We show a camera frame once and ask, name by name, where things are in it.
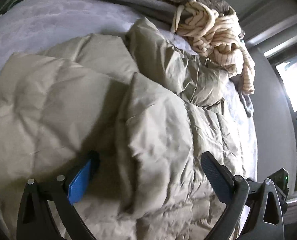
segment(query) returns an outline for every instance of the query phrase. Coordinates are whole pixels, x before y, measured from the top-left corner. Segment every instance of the metal screw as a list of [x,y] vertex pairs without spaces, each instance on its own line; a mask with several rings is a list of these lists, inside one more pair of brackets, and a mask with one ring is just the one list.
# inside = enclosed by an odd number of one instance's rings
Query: metal screw
[[34,179],[29,179],[29,180],[28,180],[28,184],[29,184],[29,185],[32,185],[33,183],[34,183]]
[[265,183],[269,186],[273,185],[273,181],[271,179],[266,179]]
[[237,182],[242,182],[243,181],[243,177],[241,175],[235,175],[234,176],[234,179],[237,181]]
[[58,182],[61,182],[61,181],[65,180],[65,176],[64,175],[59,175],[59,176],[56,177],[56,180]]

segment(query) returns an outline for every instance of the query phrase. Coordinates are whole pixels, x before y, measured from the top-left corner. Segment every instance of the blue gripper pad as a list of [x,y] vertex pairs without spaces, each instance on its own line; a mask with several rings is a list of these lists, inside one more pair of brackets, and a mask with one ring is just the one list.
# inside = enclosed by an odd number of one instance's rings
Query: blue gripper pad
[[81,169],[68,186],[68,199],[71,204],[82,199],[89,182],[100,166],[100,158],[97,152],[90,153],[88,157],[85,165],[81,166]]

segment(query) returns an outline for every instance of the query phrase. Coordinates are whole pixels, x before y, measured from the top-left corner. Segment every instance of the window frame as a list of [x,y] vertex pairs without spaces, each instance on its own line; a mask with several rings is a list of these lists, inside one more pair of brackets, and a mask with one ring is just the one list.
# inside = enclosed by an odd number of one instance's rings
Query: window frame
[[[286,88],[284,86],[284,82],[283,82],[283,79],[281,78],[276,66],[278,66],[279,64],[285,62],[286,60],[290,59],[290,58],[293,58],[297,56],[297,43],[292,45],[291,47],[289,48],[286,48],[284,50],[282,50],[281,52],[279,52],[278,54],[275,54],[271,57],[268,58],[268,61],[269,63],[271,64],[282,88],[283,88],[283,91],[284,91],[284,94],[285,94],[285,97],[286,97],[286,100],[287,100],[287,103],[288,103],[288,106],[289,106],[289,109],[290,109],[290,114],[291,114],[291,117],[292,117],[292,122],[293,122],[293,126],[294,126],[294,132],[295,132],[295,141],[296,141],[296,152],[297,152],[297,111],[295,112],[293,110],[293,106],[292,106],[292,103],[290,101],[290,98],[287,94],[287,91],[286,91]],[[296,182],[295,182],[295,189],[294,191],[297,191],[297,167],[296,167]]]

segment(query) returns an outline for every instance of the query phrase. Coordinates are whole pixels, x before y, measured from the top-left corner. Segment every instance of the beige down comforter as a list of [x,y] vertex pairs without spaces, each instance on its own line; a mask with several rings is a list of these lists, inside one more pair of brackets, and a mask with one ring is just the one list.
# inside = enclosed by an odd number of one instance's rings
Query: beige down comforter
[[12,238],[27,179],[63,174],[91,149],[101,166],[75,208],[98,240],[203,239],[223,212],[200,156],[243,175],[222,99],[227,71],[175,48],[147,19],[126,43],[90,34],[4,66],[0,215]]

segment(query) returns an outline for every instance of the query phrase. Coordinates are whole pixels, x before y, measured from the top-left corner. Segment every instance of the mattress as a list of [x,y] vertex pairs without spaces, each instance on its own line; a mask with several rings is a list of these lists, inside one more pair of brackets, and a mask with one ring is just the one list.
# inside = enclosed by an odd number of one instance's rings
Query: mattress
[[[60,42],[89,33],[124,38],[133,23],[144,17],[135,8],[104,0],[24,0],[0,17],[0,71],[14,52],[37,53]],[[195,52],[170,26],[153,18],[166,39],[191,54]],[[256,180],[257,143],[254,122],[248,118],[232,82],[224,95],[238,124],[241,147],[247,149],[247,177]]]

